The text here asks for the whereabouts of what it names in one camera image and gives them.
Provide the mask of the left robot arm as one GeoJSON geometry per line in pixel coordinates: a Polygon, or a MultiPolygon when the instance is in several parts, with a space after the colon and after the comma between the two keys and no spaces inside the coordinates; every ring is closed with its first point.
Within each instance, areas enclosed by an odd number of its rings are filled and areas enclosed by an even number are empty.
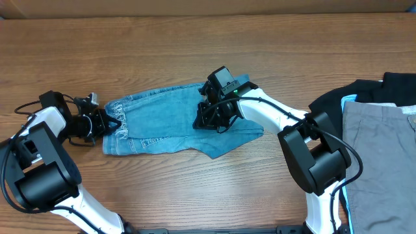
{"type": "Polygon", "coordinates": [[[73,138],[83,147],[121,126],[99,107],[98,96],[72,98],[48,91],[40,95],[41,109],[16,114],[27,122],[1,143],[1,192],[13,209],[26,214],[53,213],[84,233],[136,233],[118,213],[106,209],[83,186],[81,173],[63,147],[73,138]]]}

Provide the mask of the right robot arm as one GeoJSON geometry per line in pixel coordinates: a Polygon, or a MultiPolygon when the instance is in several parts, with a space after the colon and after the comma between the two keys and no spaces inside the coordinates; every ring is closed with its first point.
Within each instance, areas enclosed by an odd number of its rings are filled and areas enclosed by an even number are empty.
{"type": "Polygon", "coordinates": [[[342,233],[339,191],[351,158],[325,112],[305,112],[269,97],[252,82],[242,83],[222,66],[198,92],[195,129],[222,134],[239,118],[278,136],[289,172],[305,192],[303,233],[342,233]]]}

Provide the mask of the light blue jeans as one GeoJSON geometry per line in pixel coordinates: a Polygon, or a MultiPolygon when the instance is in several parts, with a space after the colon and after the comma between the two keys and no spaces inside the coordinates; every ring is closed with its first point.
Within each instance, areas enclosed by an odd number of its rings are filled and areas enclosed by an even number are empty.
{"type": "Polygon", "coordinates": [[[143,91],[110,101],[107,114],[121,126],[103,139],[107,155],[175,153],[194,149],[218,158],[263,136],[259,124],[238,119],[225,133],[194,129],[200,83],[143,91]]]}

